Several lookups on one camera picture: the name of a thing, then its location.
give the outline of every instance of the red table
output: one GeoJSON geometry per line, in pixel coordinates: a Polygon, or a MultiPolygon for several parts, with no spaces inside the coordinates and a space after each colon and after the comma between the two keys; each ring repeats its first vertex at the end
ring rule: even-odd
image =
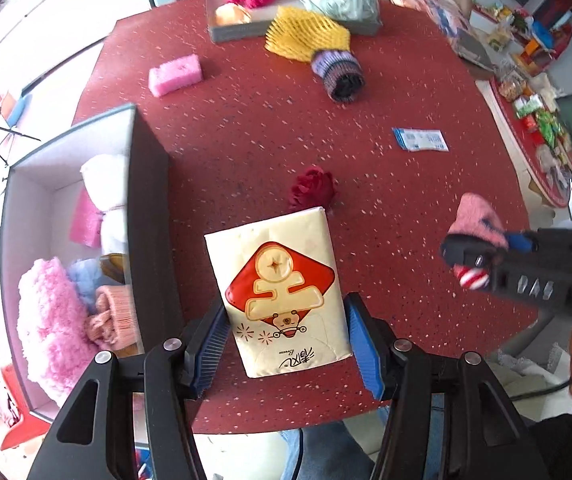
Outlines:
{"type": "MultiPolygon", "coordinates": [[[[490,351],[535,315],[463,292],[437,250],[462,193],[489,199],[508,228],[528,225],[511,161],[485,102],[424,15],[383,4],[376,38],[354,37],[366,86],[354,104],[330,101],[310,66],[264,50],[261,38],[213,44],[204,0],[121,20],[105,41],[76,121],[135,102],[171,155],[171,236],[185,317],[217,287],[203,234],[278,216],[310,164],[338,195],[328,221],[344,293],[426,351],[490,351]],[[163,98],[152,66],[196,52],[205,81],[163,98]],[[402,151],[392,127],[438,128],[448,153],[402,151]]],[[[246,377],[228,342],[196,433],[252,433],[373,410],[353,359],[261,379],[246,377]]]]}

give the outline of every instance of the red artificial flower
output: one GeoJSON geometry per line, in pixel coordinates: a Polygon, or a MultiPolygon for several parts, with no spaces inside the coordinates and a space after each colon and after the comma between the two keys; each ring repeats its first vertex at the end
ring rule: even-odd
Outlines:
{"type": "Polygon", "coordinates": [[[335,182],[329,171],[311,166],[297,180],[288,193],[291,211],[301,211],[311,207],[328,207],[335,196],[335,182]]]}

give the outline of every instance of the white label packet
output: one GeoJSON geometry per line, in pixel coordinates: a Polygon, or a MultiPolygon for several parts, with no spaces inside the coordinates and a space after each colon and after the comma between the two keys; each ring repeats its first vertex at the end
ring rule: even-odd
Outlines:
{"type": "Polygon", "coordinates": [[[419,152],[421,150],[448,151],[444,136],[439,130],[393,128],[393,134],[399,146],[408,152],[419,152]]]}

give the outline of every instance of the person's leg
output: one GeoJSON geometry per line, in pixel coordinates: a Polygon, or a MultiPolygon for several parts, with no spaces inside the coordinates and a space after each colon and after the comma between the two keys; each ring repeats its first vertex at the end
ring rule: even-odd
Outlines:
{"type": "Polygon", "coordinates": [[[279,432],[288,443],[281,480],[292,480],[303,436],[297,480],[368,480],[375,463],[355,442],[342,421],[279,432]]]}
{"type": "MultiPolygon", "coordinates": [[[[377,410],[379,418],[386,426],[390,407],[377,410]]],[[[433,480],[439,476],[442,465],[442,443],[444,442],[444,394],[432,394],[431,425],[428,433],[426,448],[426,465],[423,470],[423,480],[433,480]]]]}

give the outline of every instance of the metal screw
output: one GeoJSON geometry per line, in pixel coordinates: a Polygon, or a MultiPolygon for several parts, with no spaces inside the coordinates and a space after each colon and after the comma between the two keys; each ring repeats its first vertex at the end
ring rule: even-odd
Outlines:
{"type": "Polygon", "coordinates": [[[554,285],[555,285],[555,283],[553,283],[553,282],[546,282],[546,285],[544,286],[544,296],[543,296],[544,300],[549,300],[550,297],[553,295],[553,286],[554,285]]]}
{"type": "Polygon", "coordinates": [[[528,286],[528,278],[523,274],[520,276],[520,280],[517,282],[517,293],[523,294],[528,286]]]}
{"type": "Polygon", "coordinates": [[[166,341],[163,342],[163,348],[170,351],[170,350],[176,350],[181,346],[181,339],[179,339],[178,337],[171,337],[170,339],[166,339],[166,341]]]}
{"type": "Polygon", "coordinates": [[[540,290],[541,290],[540,279],[537,278],[535,280],[535,283],[532,284],[532,288],[530,289],[530,292],[528,293],[528,295],[534,296],[536,298],[540,294],[540,290]]]}
{"type": "Polygon", "coordinates": [[[395,347],[395,350],[408,352],[413,347],[413,344],[408,339],[398,339],[395,341],[393,346],[395,347]]]}
{"type": "Polygon", "coordinates": [[[469,365],[477,366],[482,362],[482,356],[479,355],[477,352],[466,352],[464,354],[464,360],[469,365]]]}
{"type": "Polygon", "coordinates": [[[99,363],[100,365],[107,363],[112,359],[112,353],[108,352],[107,350],[102,350],[94,357],[94,361],[99,363]]]}

